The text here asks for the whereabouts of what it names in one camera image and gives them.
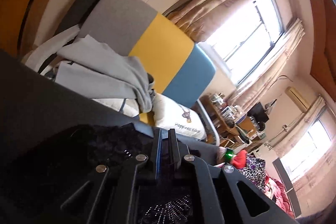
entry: white fabric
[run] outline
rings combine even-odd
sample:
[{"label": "white fabric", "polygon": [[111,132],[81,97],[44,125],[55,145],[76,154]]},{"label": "white fabric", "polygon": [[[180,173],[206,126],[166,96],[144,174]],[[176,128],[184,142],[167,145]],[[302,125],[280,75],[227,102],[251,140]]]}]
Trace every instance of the white fabric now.
[{"label": "white fabric", "polygon": [[[105,99],[93,99],[94,101],[110,107],[116,111],[120,111],[124,99],[117,99],[117,98],[105,98]],[[139,115],[139,105],[135,99],[126,99],[125,105],[122,109],[122,113],[129,116],[135,117]]]},{"label": "white fabric", "polygon": [[55,35],[48,41],[41,44],[34,52],[28,57],[25,65],[32,70],[38,72],[43,62],[52,54],[57,52],[70,40],[74,39],[79,33],[79,26],[75,25],[71,28]]},{"label": "white fabric", "polygon": [[[153,101],[155,126],[163,129],[174,128],[176,133],[204,139],[205,129],[197,113],[185,106],[179,105],[174,100],[157,93]],[[191,122],[183,117],[184,112],[190,112]]]},{"label": "white fabric", "polygon": [[274,150],[279,158],[282,158],[284,155],[286,155],[298,143],[302,136],[316,121],[325,104],[325,100],[322,98],[322,96],[318,96],[315,102],[310,106],[310,108],[297,122],[297,124],[291,129],[288,135],[274,147]]},{"label": "white fabric", "polygon": [[302,21],[297,19],[290,29],[280,37],[258,68],[230,96],[229,104],[241,106],[244,115],[258,103],[281,75],[288,58],[304,34]]}]

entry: orange wooden panel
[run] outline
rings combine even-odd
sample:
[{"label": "orange wooden panel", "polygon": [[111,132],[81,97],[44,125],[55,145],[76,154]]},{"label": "orange wooden panel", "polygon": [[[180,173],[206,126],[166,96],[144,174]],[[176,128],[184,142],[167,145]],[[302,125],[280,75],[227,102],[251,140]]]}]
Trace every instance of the orange wooden panel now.
[{"label": "orange wooden panel", "polygon": [[29,0],[0,0],[0,48],[17,55],[17,40]]},{"label": "orange wooden panel", "polygon": [[28,53],[34,44],[35,35],[49,0],[34,0],[31,4],[21,39],[20,57]]}]

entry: air conditioner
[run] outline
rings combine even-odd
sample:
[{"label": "air conditioner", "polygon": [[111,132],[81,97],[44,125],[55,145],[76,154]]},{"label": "air conditioner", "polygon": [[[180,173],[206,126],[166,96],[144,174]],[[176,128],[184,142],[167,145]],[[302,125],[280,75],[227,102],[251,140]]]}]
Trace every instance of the air conditioner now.
[{"label": "air conditioner", "polygon": [[306,112],[310,107],[309,103],[303,98],[303,96],[292,86],[286,88],[285,93],[289,98],[297,105],[297,107],[302,111]]}]

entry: red fabric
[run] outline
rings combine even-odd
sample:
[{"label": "red fabric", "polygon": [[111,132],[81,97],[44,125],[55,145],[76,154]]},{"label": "red fabric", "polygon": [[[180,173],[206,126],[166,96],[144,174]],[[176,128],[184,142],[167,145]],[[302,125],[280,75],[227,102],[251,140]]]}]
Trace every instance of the red fabric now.
[{"label": "red fabric", "polygon": [[237,169],[246,167],[246,150],[241,150],[238,154],[232,159],[231,164]]},{"label": "red fabric", "polygon": [[274,195],[277,199],[276,204],[285,211],[290,217],[294,218],[289,199],[286,195],[285,186],[280,180],[269,178],[268,181],[274,188]]}]

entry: gray cloth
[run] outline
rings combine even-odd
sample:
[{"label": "gray cloth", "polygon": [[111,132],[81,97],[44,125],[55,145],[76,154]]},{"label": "gray cloth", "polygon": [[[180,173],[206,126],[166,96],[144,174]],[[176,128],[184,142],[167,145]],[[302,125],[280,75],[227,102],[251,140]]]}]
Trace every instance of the gray cloth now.
[{"label": "gray cloth", "polygon": [[141,112],[152,110],[153,83],[137,57],[120,56],[89,35],[57,55],[75,63],[61,62],[56,83],[88,98],[137,99]]}]

